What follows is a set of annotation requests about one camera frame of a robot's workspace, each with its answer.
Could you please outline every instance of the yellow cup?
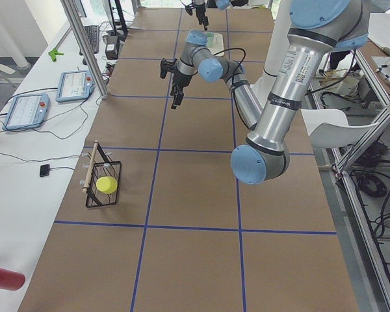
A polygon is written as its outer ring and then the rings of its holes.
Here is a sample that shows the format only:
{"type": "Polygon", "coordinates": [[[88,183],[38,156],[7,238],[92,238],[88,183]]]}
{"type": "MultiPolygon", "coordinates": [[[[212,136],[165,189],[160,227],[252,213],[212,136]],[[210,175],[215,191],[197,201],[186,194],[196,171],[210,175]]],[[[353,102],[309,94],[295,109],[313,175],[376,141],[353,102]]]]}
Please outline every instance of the yellow cup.
{"type": "Polygon", "coordinates": [[[112,194],[117,189],[117,180],[113,177],[101,177],[97,180],[97,189],[104,194],[112,194]]]}

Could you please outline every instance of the black box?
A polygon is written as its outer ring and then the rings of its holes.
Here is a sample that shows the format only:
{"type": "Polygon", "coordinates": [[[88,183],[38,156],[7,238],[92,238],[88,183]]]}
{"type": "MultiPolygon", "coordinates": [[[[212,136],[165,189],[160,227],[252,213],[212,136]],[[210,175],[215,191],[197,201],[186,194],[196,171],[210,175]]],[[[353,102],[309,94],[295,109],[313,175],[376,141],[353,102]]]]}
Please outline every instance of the black box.
{"type": "Polygon", "coordinates": [[[118,36],[109,36],[107,38],[107,45],[105,46],[105,56],[108,60],[118,59],[118,50],[120,48],[120,41],[118,36]]]}

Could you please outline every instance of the computer keyboard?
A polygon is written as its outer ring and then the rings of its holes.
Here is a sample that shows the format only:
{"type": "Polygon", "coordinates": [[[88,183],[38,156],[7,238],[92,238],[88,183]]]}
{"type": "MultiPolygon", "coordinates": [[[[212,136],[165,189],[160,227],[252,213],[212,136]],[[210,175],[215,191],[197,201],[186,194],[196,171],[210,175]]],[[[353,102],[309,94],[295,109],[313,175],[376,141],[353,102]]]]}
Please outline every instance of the computer keyboard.
{"type": "Polygon", "coordinates": [[[98,25],[87,25],[84,26],[85,33],[90,41],[92,51],[98,53],[99,50],[99,26],[98,25]]]}

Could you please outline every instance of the blue round cap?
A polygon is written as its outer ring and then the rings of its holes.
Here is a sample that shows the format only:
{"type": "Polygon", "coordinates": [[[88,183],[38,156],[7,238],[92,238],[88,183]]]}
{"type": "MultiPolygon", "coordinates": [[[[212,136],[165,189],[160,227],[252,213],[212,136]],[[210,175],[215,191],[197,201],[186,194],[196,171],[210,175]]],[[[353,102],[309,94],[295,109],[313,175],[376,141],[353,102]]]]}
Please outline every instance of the blue round cap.
{"type": "Polygon", "coordinates": [[[213,83],[219,80],[224,72],[221,63],[215,58],[207,58],[206,60],[203,60],[198,67],[198,71],[202,78],[204,78],[208,83],[213,83]]]}
{"type": "Polygon", "coordinates": [[[196,44],[197,46],[206,46],[208,38],[207,35],[201,31],[190,31],[185,41],[190,44],[196,44]]]}
{"type": "Polygon", "coordinates": [[[350,0],[292,1],[289,14],[293,25],[296,27],[314,29],[333,21],[345,10],[349,3],[350,0]]]}
{"type": "Polygon", "coordinates": [[[260,184],[266,179],[265,160],[250,145],[240,145],[233,150],[231,168],[234,176],[246,184],[260,184]]]}
{"type": "Polygon", "coordinates": [[[215,1],[215,5],[220,10],[225,10],[227,7],[229,7],[229,0],[217,0],[215,1]]]}

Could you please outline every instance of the red cylinder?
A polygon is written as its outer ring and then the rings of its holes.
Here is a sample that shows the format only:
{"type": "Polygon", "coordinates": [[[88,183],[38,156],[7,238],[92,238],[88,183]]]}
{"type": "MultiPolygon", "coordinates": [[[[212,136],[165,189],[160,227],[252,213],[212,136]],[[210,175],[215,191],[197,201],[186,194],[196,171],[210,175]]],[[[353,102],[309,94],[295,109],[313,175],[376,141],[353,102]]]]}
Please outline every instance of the red cylinder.
{"type": "Polygon", "coordinates": [[[23,286],[25,280],[26,278],[22,273],[0,268],[0,289],[16,291],[23,286]]]}

